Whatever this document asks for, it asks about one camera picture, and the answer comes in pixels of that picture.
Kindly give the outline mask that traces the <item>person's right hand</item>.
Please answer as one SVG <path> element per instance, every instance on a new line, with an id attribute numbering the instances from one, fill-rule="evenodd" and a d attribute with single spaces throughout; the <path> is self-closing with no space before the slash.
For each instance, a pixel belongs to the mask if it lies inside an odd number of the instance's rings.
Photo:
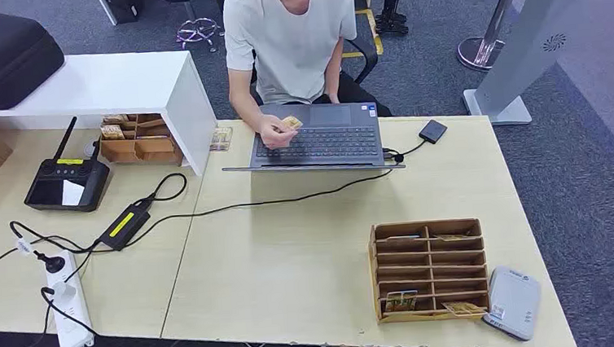
<path id="1" fill-rule="evenodd" d="M 257 124 L 257 133 L 267 148 L 286 148 L 298 134 L 290 125 L 285 124 L 276 116 L 264 114 Z"/>

